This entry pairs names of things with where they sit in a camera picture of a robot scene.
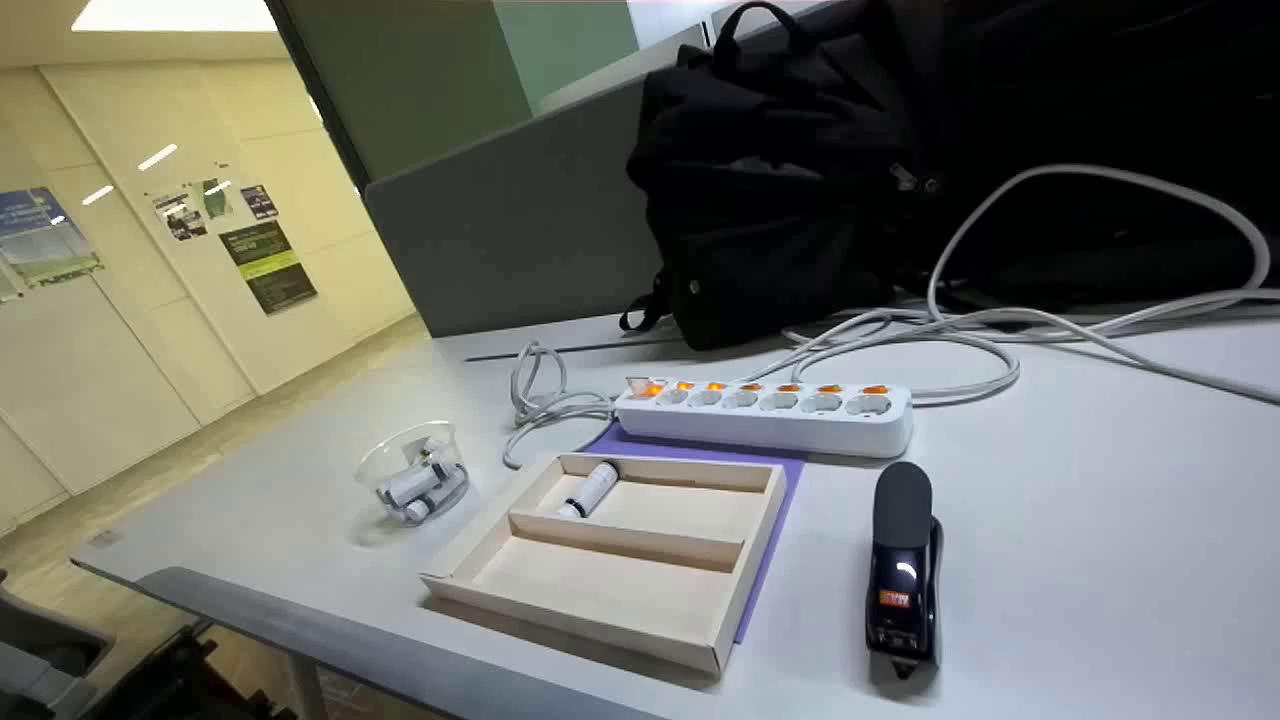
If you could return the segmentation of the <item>clear plastic container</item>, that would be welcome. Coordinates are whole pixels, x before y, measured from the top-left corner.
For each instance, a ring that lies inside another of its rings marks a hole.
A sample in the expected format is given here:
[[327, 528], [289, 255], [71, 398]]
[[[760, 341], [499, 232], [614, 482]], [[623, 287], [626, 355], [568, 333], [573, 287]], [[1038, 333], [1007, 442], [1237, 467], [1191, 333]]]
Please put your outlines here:
[[357, 465], [357, 479], [401, 523], [425, 523], [441, 515], [466, 489], [466, 467], [448, 420], [427, 420], [369, 446]]

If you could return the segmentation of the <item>white power strip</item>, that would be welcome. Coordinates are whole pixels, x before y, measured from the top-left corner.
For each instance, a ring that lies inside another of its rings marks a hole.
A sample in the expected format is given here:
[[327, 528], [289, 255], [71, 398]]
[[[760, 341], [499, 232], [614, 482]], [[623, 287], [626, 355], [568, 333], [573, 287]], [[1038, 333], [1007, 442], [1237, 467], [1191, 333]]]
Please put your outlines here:
[[614, 422], [643, 438], [893, 460], [911, 442], [911, 393], [845, 379], [643, 374], [614, 398]]

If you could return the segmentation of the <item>purple mat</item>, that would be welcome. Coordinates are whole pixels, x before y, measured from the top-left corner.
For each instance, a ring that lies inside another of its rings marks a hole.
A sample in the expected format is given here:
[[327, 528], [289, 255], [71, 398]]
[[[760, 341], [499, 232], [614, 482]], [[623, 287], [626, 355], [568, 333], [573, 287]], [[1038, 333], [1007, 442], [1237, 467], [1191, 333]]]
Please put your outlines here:
[[676, 442], [676, 438], [643, 438], [643, 436], [626, 436], [618, 422], [608, 422], [594, 438], [586, 438], [581, 450], [594, 450], [594, 457], [666, 457], [666, 460], [725, 460], [725, 465], [778, 465], [785, 467], [785, 491], [778, 491], [778, 509], [775, 520], [768, 528], [768, 542], [760, 550], [760, 568], [756, 580], [748, 589], [744, 610], [736, 618], [736, 636], [730, 644], [748, 638], [756, 602], [764, 597], [768, 583], [768, 568], [775, 557], [775, 542], [785, 536], [794, 489], [800, 489], [800, 471], [803, 471], [803, 457], [792, 450], [760, 450], [760, 446], [726, 446], [726, 442]]

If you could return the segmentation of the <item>small white cylinder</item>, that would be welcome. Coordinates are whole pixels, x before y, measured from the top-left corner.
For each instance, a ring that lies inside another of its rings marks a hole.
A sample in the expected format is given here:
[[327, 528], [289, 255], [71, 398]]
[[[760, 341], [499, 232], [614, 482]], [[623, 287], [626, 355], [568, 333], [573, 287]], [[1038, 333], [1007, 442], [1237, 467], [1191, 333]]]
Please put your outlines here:
[[614, 465], [594, 465], [565, 501], [568, 520], [586, 520], [598, 501], [614, 489], [618, 467]]

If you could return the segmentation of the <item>grey partition panel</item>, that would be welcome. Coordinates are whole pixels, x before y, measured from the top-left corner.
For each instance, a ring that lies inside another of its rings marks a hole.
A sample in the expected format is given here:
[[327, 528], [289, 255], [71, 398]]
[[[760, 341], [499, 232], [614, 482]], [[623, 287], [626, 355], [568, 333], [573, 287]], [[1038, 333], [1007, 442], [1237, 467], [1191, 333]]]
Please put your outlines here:
[[514, 126], [425, 159], [362, 193], [369, 215], [430, 336], [623, 311], [660, 247], [623, 162], [643, 75], [699, 22], [550, 90]]

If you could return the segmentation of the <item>wooden two-compartment tray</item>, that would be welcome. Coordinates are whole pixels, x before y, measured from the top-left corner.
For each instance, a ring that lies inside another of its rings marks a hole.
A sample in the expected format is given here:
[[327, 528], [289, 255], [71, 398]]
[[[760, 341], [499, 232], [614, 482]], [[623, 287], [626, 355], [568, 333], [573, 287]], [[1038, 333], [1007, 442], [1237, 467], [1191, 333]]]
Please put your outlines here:
[[[594, 465], [618, 479], [568, 520]], [[720, 676], [778, 491], [778, 465], [550, 457], [479, 509], [425, 583], [435, 602]]]

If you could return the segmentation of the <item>black backpack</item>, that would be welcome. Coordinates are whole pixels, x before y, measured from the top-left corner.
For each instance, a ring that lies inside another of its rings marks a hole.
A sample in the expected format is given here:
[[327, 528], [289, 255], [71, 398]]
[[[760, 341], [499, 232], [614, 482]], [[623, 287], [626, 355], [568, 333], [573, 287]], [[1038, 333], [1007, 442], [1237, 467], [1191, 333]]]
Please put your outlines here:
[[886, 0], [792, 14], [738, 0], [710, 48], [643, 78], [623, 162], [660, 270], [623, 333], [671, 321], [730, 349], [893, 295], [886, 247], [922, 184], [922, 133]]

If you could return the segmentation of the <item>black stapler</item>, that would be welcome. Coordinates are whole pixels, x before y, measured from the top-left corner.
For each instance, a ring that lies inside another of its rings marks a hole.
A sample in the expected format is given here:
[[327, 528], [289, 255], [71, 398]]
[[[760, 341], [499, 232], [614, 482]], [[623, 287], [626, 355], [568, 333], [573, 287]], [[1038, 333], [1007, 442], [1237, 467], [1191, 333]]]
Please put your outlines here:
[[934, 564], [944, 523], [930, 515], [930, 479], [896, 460], [871, 494], [871, 564], [863, 597], [863, 644], [908, 680], [934, 660]]

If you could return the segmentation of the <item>green black wall poster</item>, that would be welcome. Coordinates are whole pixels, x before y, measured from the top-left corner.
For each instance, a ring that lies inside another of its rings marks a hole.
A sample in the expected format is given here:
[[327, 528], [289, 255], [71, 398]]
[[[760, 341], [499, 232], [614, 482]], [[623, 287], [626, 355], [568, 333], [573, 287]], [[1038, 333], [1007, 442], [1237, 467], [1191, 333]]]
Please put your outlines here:
[[227, 247], [263, 314], [289, 311], [314, 295], [314, 283], [276, 220], [225, 232], [220, 242]]

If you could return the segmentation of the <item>blue wall poster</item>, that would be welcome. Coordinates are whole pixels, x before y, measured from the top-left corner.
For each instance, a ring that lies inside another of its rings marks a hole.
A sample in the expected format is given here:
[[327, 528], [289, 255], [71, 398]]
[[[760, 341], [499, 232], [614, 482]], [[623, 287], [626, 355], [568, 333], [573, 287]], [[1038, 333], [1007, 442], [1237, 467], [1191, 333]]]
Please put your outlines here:
[[0, 193], [0, 258], [29, 283], [65, 283], [99, 269], [47, 186]]

